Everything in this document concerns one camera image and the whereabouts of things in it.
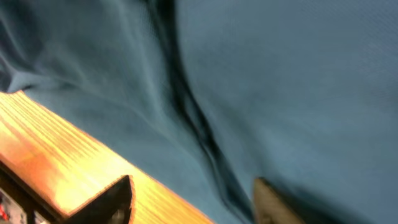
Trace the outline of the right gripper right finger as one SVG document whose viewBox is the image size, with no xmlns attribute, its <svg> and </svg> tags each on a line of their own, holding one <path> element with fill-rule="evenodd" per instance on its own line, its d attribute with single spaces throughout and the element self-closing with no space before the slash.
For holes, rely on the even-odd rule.
<svg viewBox="0 0 398 224">
<path fill-rule="evenodd" d="M 264 178 L 253 182 L 253 203 L 257 224 L 305 224 Z"/>
</svg>

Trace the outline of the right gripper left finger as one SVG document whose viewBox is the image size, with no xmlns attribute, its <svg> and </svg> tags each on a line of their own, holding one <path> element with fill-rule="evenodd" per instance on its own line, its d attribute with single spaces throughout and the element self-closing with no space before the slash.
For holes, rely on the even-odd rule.
<svg viewBox="0 0 398 224">
<path fill-rule="evenodd" d="M 124 175 L 62 224 L 128 224 L 132 200 L 131 178 Z"/>
</svg>

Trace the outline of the blue polo shirt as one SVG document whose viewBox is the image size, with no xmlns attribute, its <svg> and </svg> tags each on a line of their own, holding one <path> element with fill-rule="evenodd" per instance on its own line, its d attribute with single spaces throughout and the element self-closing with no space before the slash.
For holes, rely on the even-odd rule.
<svg viewBox="0 0 398 224">
<path fill-rule="evenodd" d="M 396 1 L 2 1 L 19 90 L 218 223 L 397 222 Z"/>
</svg>

